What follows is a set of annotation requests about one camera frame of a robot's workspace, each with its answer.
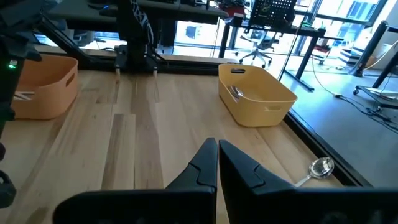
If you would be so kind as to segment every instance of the orange plastic basket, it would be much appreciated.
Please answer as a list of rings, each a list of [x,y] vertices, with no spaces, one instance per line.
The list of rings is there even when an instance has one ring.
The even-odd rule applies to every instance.
[[[278,125],[297,96],[262,68],[223,64],[218,67],[218,91],[237,123],[246,127]],[[243,96],[235,97],[235,86]]]
[[[41,62],[26,60],[16,93],[28,100],[12,101],[17,119],[52,119],[64,113],[78,92],[78,61],[42,54]]]

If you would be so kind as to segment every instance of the basket handle hole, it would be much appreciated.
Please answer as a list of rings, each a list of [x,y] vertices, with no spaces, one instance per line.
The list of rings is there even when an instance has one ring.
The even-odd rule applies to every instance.
[[[68,85],[73,81],[75,78],[75,74],[73,74],[71,77],[68,78],[67,83],[65,84],[65,87],[68,87]]]
[[[244,74],[246,72],[245,69],[242,68],[232,68],[231,73],[232,74]]]
[[[280,106],[265,106],[264,111],[280,111],[282,107]]]

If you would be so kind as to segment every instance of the metal spoon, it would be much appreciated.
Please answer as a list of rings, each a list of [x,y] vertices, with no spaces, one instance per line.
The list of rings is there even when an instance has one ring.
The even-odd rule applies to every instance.
[[[309,180],[311,177],[317,179],[327,178],[333,172],[334,168],[335,163],[332,159],[330,159],[329,157],[319,158],[310,164],[310,167],[308,168],[310,174],[304,177],[302,180],[298,181],[295,186],[300,187],[301,185],[306,183],[306,181]]]
[[[237,88],[236,86],[230,85],[230,86],[229,86],[229,91],[231,92],[231,94],[232,94],[236,99],[239,99],[240,97],[243,96],[242,90],[240,90],[240,89]]]

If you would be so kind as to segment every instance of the wood grain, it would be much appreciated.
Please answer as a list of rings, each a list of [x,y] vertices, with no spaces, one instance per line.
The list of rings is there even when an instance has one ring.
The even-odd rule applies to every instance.
[[[56,53],[56,54],[66,53],[64,50],[62,50],[59,47],[36,45],[35,48],[39,52]],[[92,56],[107,56],[107,57],[116,56],[116,54],[113,51],[107,51],[107,50],[82,49],[82,51]],[[182,60],[188,62],[213,62],[213,63],[238,62],[237,60],[230,58],[209,58],[209,57],[197,57],[197,56],[185,56],[185,55],[162,55],[162,57],[166,60]]]
[[[210,136],[227,139],[265,168],[294,183],[316,159],[284,123],[237,125],[218,96],[217,77],[121,76],[80,71],[81,91],[63,116],[6,124],[0,169],[17,188],[0,223],[51,223],[54,208],[87,190],[167,186]],[[331,177],[306,187],[340,187]],[[228,223],[222,188],[217,222]]]

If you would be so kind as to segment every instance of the concrete floor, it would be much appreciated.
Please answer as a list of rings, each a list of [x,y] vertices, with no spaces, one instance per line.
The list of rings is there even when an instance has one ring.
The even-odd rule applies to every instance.
[[[371,97],[363,92],[354,96],[353,90],[356,85],[371,86],[376,77],[322,73],[317,77],[330,91],[352,98],[365,107],[373,107]],[[298,96],[293,110],[370,184],[398,187],[397,134],[324,90],[312,72],[304,73],[302,79],[315,91],[310,93],[287,75],[282,77],[282,83]],[[398,79],[391,78],[386,89],[398,90]],[[382,114],[398,123],[397,110],[384,109]]]

